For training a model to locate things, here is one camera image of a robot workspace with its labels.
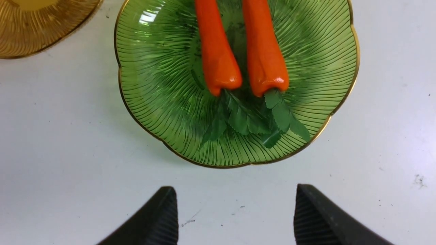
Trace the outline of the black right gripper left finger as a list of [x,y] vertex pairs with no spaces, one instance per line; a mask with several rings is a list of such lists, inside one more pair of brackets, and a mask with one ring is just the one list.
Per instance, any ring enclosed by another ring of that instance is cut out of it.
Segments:
[[162,186],[133,216],[99,244],[176,245],[178,239],[176,191],[171,186]]

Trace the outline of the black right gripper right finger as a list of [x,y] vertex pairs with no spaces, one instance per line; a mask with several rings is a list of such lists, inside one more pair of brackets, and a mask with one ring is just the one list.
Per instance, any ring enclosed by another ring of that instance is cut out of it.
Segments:
[[298,245],[391,245],[341,209],[320,190],[299,183],[293,232]]

